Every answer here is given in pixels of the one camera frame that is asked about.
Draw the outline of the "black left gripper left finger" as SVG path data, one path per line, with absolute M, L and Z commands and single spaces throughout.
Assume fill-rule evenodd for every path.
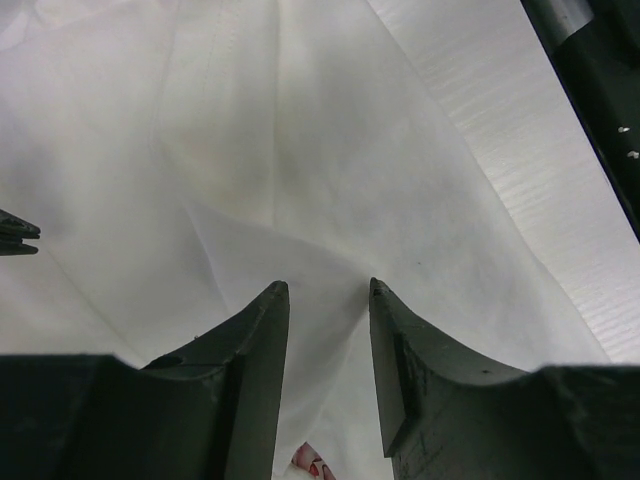
M 286 283 L 142 369 L 110 355 L 1 360 L 5 479 L 267 479 Z

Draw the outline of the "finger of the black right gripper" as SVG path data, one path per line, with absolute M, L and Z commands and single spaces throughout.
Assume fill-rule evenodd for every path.
M 39 238 L 41 229 L 13 214 L 0 210 L 1 234 L 18 238 Z
M 25 244 L 5 243 L 0 244 L 0 256 L 24 256 L 34 255 L 38 248 Z

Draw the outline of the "white t shirt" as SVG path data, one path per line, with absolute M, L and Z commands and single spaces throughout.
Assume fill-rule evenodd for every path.
M 272 477 L 387 479 L 367 296 L 517 368 L 607 361 L 365 1 L 5 1 L 3 353 L 146 363 L 287 282 Z

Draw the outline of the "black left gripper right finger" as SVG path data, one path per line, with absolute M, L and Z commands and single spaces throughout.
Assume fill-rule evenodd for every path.
M 639 370 L 527 373 L 416 315 L 382 281 L 369 291 L 384 455 L 398 479 L 635 479 Z

